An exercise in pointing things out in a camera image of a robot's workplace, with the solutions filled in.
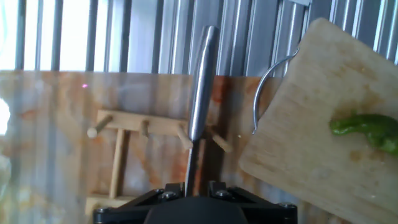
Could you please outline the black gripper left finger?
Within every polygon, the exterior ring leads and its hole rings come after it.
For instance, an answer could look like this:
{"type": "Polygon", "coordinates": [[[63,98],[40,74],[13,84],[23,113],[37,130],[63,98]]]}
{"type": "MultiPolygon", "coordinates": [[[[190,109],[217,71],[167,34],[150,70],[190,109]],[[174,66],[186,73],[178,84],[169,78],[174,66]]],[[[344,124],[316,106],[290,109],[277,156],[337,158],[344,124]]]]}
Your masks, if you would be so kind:
{"type": "Polygon", "coordinates": [[[157,205],[185,196],[183,182],[166,184],[162,189],[154,189],[123,202],[121,205],[102,205],[94,209],[94,224],[144,223],[150,210],[157,205]]]}

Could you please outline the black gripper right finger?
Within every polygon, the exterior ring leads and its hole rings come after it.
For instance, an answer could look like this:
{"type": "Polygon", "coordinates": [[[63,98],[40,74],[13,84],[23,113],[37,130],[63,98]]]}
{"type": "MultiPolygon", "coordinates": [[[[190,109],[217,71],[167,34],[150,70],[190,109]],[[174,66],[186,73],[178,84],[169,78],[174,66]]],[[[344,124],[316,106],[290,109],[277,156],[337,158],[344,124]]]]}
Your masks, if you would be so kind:
{"type": "Polygon", "coordinates": [[[236,205],[248,223],[297,224],[297,206],[291,202],[272,203],[241,187],[210,181],[208,196],[236,205]]]}

